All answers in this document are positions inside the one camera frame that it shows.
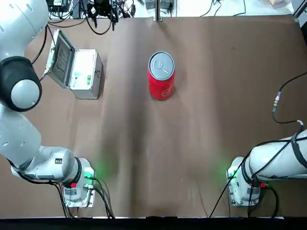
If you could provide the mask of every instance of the brown table surface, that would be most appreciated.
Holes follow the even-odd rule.
[[[68,25],[75,22],[64,22]],[[98,31],[108,26],[99,20]],[[77,48],[97,49],[105,84],[98,100],[76,100],[52,79],[42,81],[39,105],[25,113],[42,135],[42,145],[63,146],[86,157],[111,192],[116,216],[203,217],[225,186],[225,171],[256,144],[291,136],[298,125],[272,120],[272,103],[286,80],[306,71],[307,49],[292,16],[152,18],[120,20],[115,31],[94,35],[88,25],[63,29]],[[28,47],[34,58],[41,34]],[[49,45],[35,63],[45,69]],[[152,53],[170,53],[176,91],[167,101],[150,97],[147,65]],[[306,118],[307,79],[283,91],[277,117]],[[63,216],[56,189],[14,177],[0,158],[0,217]],[[306,216],[307,181],[273,182],[279,216]],[[270,216],[267,193],[253,213]],[[99,196],[80,217],[105,216]],[[245,216],[246,208],[231,208]],[[228,216],[227,193],[214,216]]]

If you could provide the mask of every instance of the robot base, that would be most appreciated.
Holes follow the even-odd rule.
[[[242,160],[243,158],[236,158],[231,167],[226,171],[226,182],[228,183],[235,171],[238,170],[228,185],[229,202],[234,207],[247,207],[249,201],[249,193],[247,191],[250,192],[251,186],[242,180],[241,168],[238,169]],[[259,202],[259,191],[260,188],[253,188],[253,195],[249,206],[254,206]]]
[[[86,179],[85,175],[91,174],[93,177],[96,177],[96,172],[91,167],[89,161],[85,158],[79,158],[82,166],[81,176],[76,184],[76,191],[79,197],[82,197],[82,192],[86,192],[86,196],[84,199],[76,199],[69,200],[67,198],[64,199],[65,205],[68,207],[93,207],[94,200],[95,200],[95,190],[86,190],[83,186],[84,185],[94,185],[94,181],[90,179]]]

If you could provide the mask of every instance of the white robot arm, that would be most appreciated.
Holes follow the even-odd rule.
[[[297,139],[306,138],[307,130],[297,135]],[[281,180],[289,178],[307,178],[307,139],[298,141],[299,150],[289,143],[284,149],[286,142],[274,142],[254,147],[250,155],[242,163],[243,157],[237,157],[232,162],[231,167],[226,171],[227,179],[230,181],[229,192],[230,202],[233,206],[250,206],[259,202],[261,182],[270,180]],[[257,173],[274,156],[278,154],[263,170]],[[253,175],[257,173],[257,179],[253,180]]]
[[[12,173],[26,180],[52,180],[64,185],[69,207],[92,207],[95,171],[88,160],[69,149],[41,146],[38,130],[21,113],[34,108],[42,94],[40,81],[24,50],[48,20],[45,0],[0,3],[0,154]]]

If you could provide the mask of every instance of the open metal case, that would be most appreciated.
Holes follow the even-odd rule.
[[[97,50],[76,49],[60,29],[55,30],[53,39],[44,74],[78,99],[97,99],[103,72]]]

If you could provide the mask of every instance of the metal pole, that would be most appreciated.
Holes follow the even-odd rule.
[[[157,22],[162,21],[162,18],[161,18],[161,15],[160,15],[160,7],[161,7],[160,4],[161,4],[160,0],[155,0],[155,4],[154,4],[154,6],[155,6],[155,20]]]

